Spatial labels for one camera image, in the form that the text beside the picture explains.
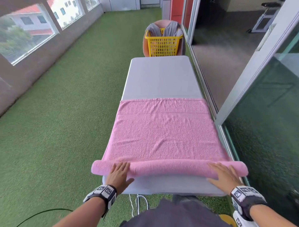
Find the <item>white table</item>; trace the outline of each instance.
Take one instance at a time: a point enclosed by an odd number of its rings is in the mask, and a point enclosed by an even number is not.
[[[131,60],[121,100],[154,98],[202,98],[187,56],[137,57]],[[177,174],[136,177],[123,193],[225,195],[205,177]]]

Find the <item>yellow basket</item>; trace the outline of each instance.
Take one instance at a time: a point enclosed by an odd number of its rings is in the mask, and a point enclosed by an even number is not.
[[[164,28],[160,28],[161,34],[164,33]],[[178,52],[181,36],[169,36],[169,37],[151,37],[150,32],[147,30],[145,33],[149,46],[150,57],[160,56],[176,56]]]

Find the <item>artificial grass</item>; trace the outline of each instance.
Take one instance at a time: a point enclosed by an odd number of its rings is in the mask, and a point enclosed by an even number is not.
[[[0,118],[0,226],[76,209],[101,184],[91,164],[106,149],[130,61],[143,57],[144,30],[159,19],[160,8],[105,13]],[[171,198],[146,197],[150,207]],[[224,198],[204,200],[229,214]],[[50,211],[21,227],[52,226],[67,214]],[[129,197],[120,195],[100,226],[130,217]]]

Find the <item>hand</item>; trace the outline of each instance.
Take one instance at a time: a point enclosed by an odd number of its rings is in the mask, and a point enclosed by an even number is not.
[[[117,165],[114,163],[111,168],[111,171],[106,179],[105,184],[114,186],[117,190],[117,195],[123,193],[123,191],[134,181],[133,178],[127,180],[127,174],[129,169],[129,162],[120,162]]]
[[[235,169],[232,166],[227,168],[221,163],[209,163],[209,166],[217,172],[218,180],[208,178],[208,181],[226,194],[230,195],[231,191],[235,187],[244,185],[240,181]]]

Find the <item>gray table top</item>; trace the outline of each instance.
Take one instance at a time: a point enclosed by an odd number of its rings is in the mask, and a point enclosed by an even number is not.
[[[121,100],[155,98],[202,98],[187,56],[131,60]]]

